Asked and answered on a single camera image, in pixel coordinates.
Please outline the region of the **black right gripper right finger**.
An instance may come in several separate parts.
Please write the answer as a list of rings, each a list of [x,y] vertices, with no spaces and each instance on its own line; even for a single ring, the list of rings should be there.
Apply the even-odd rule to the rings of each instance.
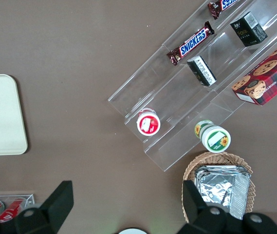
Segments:
[[[208,206],[191,180],[183,181],[183,206],[188,223],[180,234],[243,234],[242,221],[222,208]]]

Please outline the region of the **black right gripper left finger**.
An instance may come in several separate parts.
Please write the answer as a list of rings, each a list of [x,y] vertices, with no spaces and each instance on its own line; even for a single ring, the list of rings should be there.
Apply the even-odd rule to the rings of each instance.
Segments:
[[[18,234],[56,234],[74,205],[73,183],[63,181],[40,205],[22,211],[15,218]]]

